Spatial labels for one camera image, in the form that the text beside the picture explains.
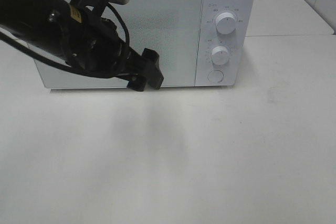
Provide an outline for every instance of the black cable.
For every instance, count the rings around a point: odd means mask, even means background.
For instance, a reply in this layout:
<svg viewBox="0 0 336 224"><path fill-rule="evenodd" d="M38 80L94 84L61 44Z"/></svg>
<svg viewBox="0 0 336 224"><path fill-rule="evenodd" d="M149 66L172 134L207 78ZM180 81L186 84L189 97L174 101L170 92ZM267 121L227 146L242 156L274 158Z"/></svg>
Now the black cable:
<svg viewBox="0 0 336 224"><path fill-rule="evenodd" d="M113 14L117 17L122 29L125 32L125 43L126 43L126 48L124 50L124 57L127 58L129 55L129 51L130 51L130 33L127 29L127 26L124 22L124 20L122 19L122 17L120 16L120 14L118 13L118 11L111 5L111 4L107 4L108 9L110 9Z"/></svg>
<svg viewBox="0 0 336 224"><path fill-rule="evenodd" d="M92 13L96 16L101 17L108 3L109 0L100 0L98 4L96 4L96 6L93 8Z"/></svg>
<svg viewBox="0 0 336 224"><path fill-rule="evenodd" d="M117 10L110 4L108 4L108 8L112 10L112 12L115 14L115 16L117 17L119 23L121 24L124 32L125 32L125 45L126 47L124 48L124 57L120 63L120 67L122 67L122 65L124 64L124 62L126 61L128 55L129 55L129 47L130 47L130 35L129 35L129 31L127 29L127 26L125 24L125 22L122 20L121 16L119 15L119 13L117 12ZM0 39L7 43L8 45L14 47L15 49L17 49L18 51L30 56L31 58L40 61L50 67L56 68L58 70L64 71L64 72L68 72L68 73L73 73L73 74L77 74L80 76L85 76L85 77L91 77L91 78L99 78L99 79L111 79L116 77L115 73L108 73L108 72L86 72L84 70L80 70L80 69L74 69L71 67L67 67L63 64L57 63L53 60L49 60L48 58L32 51L31 49L25 47L24 45L20 44L19 42L17 42L16 40L8 37L7 35L5 35L4 33L2 33L0 31Z"/></svg>

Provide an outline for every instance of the white table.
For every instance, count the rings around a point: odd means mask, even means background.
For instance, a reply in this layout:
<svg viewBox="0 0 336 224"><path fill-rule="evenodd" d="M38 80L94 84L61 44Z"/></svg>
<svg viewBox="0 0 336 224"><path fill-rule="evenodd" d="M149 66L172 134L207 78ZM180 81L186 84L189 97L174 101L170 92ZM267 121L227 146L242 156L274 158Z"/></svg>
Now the white table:
<svg viewBox="0 0 336 224"><path fill-rule="evenodd" d="M335 223L335 36L246 39L233 88L53 91L0 42L0 220Z"/></svg>

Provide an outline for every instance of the control knob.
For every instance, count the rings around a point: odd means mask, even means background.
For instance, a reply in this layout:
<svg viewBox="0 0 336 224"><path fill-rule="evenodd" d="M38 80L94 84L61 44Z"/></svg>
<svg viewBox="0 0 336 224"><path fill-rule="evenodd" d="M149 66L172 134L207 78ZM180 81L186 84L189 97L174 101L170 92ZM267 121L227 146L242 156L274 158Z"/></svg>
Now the control knob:
<svg viewBox="0 0 336 224"><path fill-rule="evenodd" d="M231 12L224 12L216 18L216 28L220 34L230 34L236 30L237 17Z"/></svg>
<svg viewBox="0 0 336 224"><path fill-rule="evenodd" d="M227 64L230 60L229 49L224 46L215 47L211 53L211 60L213 64L218 66Z"/></svg>

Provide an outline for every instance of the screw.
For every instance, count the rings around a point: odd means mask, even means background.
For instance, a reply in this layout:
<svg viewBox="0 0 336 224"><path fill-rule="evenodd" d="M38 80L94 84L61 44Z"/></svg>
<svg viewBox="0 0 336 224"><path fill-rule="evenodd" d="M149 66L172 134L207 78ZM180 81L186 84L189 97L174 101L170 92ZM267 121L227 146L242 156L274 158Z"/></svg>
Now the screw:
<svg viewBox="0 0 336 224"><path fill-rule="evenodd" d="M52 11L48 17L49 22L55 22L56 18L59 16L59 13L57 11Z"/></svg>
<svg viewBox="0 0 336 224"><path fill-rule="evenodd" d="M97 40L93 40L93 41L91 42L91 49L94 48L94 46L96 45L96 43L97 43Z"/></svg>
<svg viewBox="0 0 336 224"><path fill-rule="evenodd" d="M48 20L49 22L54 22L55 21L55 18L56 18L56 14L55 13L51 13Z"/></svg>

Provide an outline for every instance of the yellow label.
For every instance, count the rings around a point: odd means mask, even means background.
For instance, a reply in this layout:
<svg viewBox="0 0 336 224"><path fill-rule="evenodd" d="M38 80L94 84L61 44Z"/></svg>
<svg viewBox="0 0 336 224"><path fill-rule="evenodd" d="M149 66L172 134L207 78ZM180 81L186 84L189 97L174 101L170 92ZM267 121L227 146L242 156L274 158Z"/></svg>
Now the yellow label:
<svg viewBox="0 0 336 224"><path fill-rule="evenodd" d="M74 8L72 5L69 6L70 6L71 18L73 18L79 23L82 23L82 15L80 15L80 11L78 11L78 9Z"/></svg>

